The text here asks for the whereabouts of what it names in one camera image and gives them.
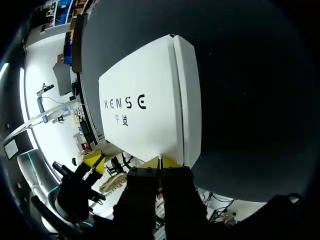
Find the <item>black cable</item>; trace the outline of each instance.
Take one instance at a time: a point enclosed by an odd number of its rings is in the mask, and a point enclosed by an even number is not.
[[[207,200],[205,201],[205,205],[208,203],[208,201],[210,201],[211,197],[213,196],[214,194],[212,192],[209,193],[209,196],[207,198]]]
[[[214,197],[215,199],[217,199],[218,201],[220,201],[220,202],[222,202],[222,203],[231,203],[232,201],[234,201],[234,199],[233,199],[233,200],[230,200],[230,201],[222,201],[222,200],[216,198],[214,195],[212,195],[212,197]]]
[[[228,206],[223,206],[223,207],[220,207],[220,208],[214,210],[213,215],[214,215],[216,212],[218,212],[219,209],[223,209],[223,208],[224,208],[223,211],[222,211],[219,215],[217,215],[215,218],[213,218],[210,222],[215,222],[218,218],[220,218],[220,216],[234,203],[234,201],[235,201],[235,200],[232,200],[232,202],[230,202],[230,204],[229,204]]]

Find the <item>table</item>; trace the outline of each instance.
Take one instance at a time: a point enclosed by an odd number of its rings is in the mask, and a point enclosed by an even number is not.
[[[167,34],[195,48],[202,105],[195,184],[265,202],[302,193],[316,162],[320,120],[313,63],[294,26],[268,1],[100,1],[82,39],[82,81],[103,132],[99,77]]]

